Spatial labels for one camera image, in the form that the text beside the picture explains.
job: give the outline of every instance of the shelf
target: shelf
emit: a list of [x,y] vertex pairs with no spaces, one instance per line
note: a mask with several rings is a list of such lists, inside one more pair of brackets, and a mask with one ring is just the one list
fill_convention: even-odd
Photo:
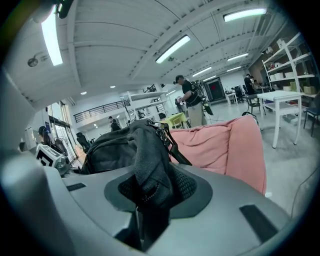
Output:
[[[304,42],[304,39],[302,38],[301,33],[299,32],[289,42],[285,43],[285,45],[289,48],[289,51],[291,51],[292,50],[291,48],[298,47],[303,42]],[[266,64],[271,60],[274,62],[285,55],[287,55],[285,51],[285,47],[282,47],[278,51],[276,51],[271,57],[269,57],[266,61],[263,61],[263,63]]]
[[310,97],[310,98],[315,98],[317,96],[317,94],[306,94],[304,92],[301,92],[302,96],[307,96],[307,97]]
[[154,91],[154,92],[131,94],[130,96],[132,101],[139,101],[139,100],[159,97],[160,95],[167,94],[167,93],[168,91]]
[[[297,63],[301,62],[303,59],[309,57],[310,55],[311,55],[311,53],[309,52],[309,53],[303,54],[303,55],[301,55],[299,57],[296,57],[296,58],[293,59],[293,63],[297,64]],[[272,71],[282,70],[282,69],[288,68],[287,67],[288,65],[290,65],[290,61],[287,61],[286,63],[281,64],[280,66],[277,66],[277,67],[275,67],[273,69],[270,69],[267,72],[270,73]]]
[[153,117],[154,117],[154,115],[147,115],[147,116],[145,116],[145,117],[143,117],[143,118],[140,118],[140,119],[137,119],[137,120],[151,119],[151,118],[153,118]]
[[[263,104],[264,107],[266,108],[269,108],[273,111],[276,111],[276,103],[272,102],[272,103],[265,103]],[[296,105],[291,105],[291,104],[286,104],[284,102],[280,102],[279,103],[279,108],[280,108],[280,111],[285,111],[285,112],[292,112],[292,113],[295,113],[295,112],[299,112],[299,108],[298,106]]]
[[143,105],[143,106],[135,107],[134,109],[135,109],[135,110],[141,110],[141,109],[153,107],[153,106],[156,106],[156,105],[165,103],[165,102],[166,102],[165,100],[163,100],[163,101],[156,101],[156,102],[152,102],[152,103],[149,103],[149,104],[145,104],[145,105]]
[[[302,79],[302,78],[314,78],[315,75],[314,74],[304,74],[304,75],[298,75],[297,76],[298,79]],[[281,79],[276,79],[276,80],[271,80],[270,82],[278,82],[278,81],[284,81],[284,80],[294,80],[296,77],[292,76],[292,77],[285,77],[285,78],[281,78]]]

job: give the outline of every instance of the black chair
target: black chair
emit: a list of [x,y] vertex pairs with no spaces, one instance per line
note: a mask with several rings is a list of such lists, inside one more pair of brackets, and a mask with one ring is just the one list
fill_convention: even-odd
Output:
[[251,114],[252,114],[254,108],[259,108],[259,112],[261,112],[259,98],[257,97],[256,94],[246,95],[243,98],[246,99],[246,102],[248,103],[248,109],[246,111],[248,111],[249,107],[251,107]]
[[78,132],[76,134],[76,140],[80,143],[80,145],[83,148],[83,152],[87,153],[88,150],[90,149],[90,144],[89,142],[86,140],[86,137],[82,134],[82,132]]
[[245,96],[245,94],[242,93],[240,86],[235,86],[234,88],[231,88],[231,89],[233,89],[235,92],[236,100],[238,102],[244,102],[243,97]]
[[315,107],[308,107],[305,110],[305,119],[304,119],[304,125],[303,125],[303,129],[306,127],[306,121],[308,118],[308,113],[313,115],[313,120],[312,120],[312,125],[311,125],[311,137],[314,134],[314,127],[315,127],[315,122],[316,119],[319,122],[319,116],[320,116],[320,92],[318,92],[318,94],[315,96],[314,101],[315,103]]

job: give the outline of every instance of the ceiling light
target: ceiling light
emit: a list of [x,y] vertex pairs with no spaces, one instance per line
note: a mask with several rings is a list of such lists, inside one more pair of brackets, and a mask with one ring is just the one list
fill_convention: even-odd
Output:
[[195,73],[195,74],[193,74],[192,75],[192,77],[195,77],[195,76],[197,76],[197,75],[199,75],[199,74],[201,74],[201,73],[203,73],[203,72],[206,72],[207,70],[210,70],[210,69],[212,69],[212,67],[210,66],[210,67],[207,67],[206,69],[204,69],[204,70],[201,70],[200,72],[198,72],[198,73]]
[[232,71],[232,70],[237,70],[237,69],[240,69],[240,68],[241,68],[241,66],[237,66],[237,67],[234,67],[234,68],[231,68],[231,69],[227,70],[227,72]]
[[190,41],[190,37],[185,35],[177,42],[174,43],[169,49],[167,49],[159,58],[155,60],[156,63],[162,63],[166,58],[168,58],[171,54],[173,54],[176,50],[178,50],[185,43]]
[[211,77],[209,77],[209,78],[207,78],[207,79],[204,79],[204,80],[202,80],[202,81],[205,82],[205,81],[208,81],[208,80],[210,80],[211,78],[215,78],[215,77],[216,77],[216,75],[211,76]]
[[51,14],[41,23],[44,42],[54,66],[63,63],[58,44],[55,9],[52,8]]
[[241,57],[245,57],[245,56],[248,56],[249,53],[244,53],[244,54],[241,54],[239,56],[235,56],[235,57],[232,57],[232,58],[228,58],[228,62],[229,61],[233,61],[235,59],[238,59],[238,58],[241,58]]
[[234,21],[244,17],[263,15],[263,14],[266,14],[266,12],[267,12],[267,9],[265,8],[257,8],[257,9],[243,10],[243,11],[227,14],[227,15],[224,15],[223,18],[225,22],[230,22],[230,21]]

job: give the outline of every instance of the pink bean bag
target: pink bean bag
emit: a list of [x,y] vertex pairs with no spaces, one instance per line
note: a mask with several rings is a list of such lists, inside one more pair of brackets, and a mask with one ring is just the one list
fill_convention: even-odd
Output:
[[242,180],[265,194],[262,137],[250,115],[190,129],[172,129],[170,133],[192,165]]

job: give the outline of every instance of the man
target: man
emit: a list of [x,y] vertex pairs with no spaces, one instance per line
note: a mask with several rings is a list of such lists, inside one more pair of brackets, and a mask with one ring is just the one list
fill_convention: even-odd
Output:
[[111,132],[121,130],[120,125],[118,124],[117,120],[112,118],[112,116],[109,116],[109,122],[111,123],[110,124]]
[[248,95],[253,95],[255,94],[255,91],[252,87],[252,83],[251,83],[251,75],[250,74],[246,74],[245,79],[244,79],[244,84],[246,87],[246,90],[248,92]]
[[191,127],[205,126],[207,124],[201,98],[198,97],[198,92],[194,85],[192,85],[183,75],[177,75],[175,82],[182,86],[184,95],[177,99],[177,103],[186,102],[188,113],[190,117]]

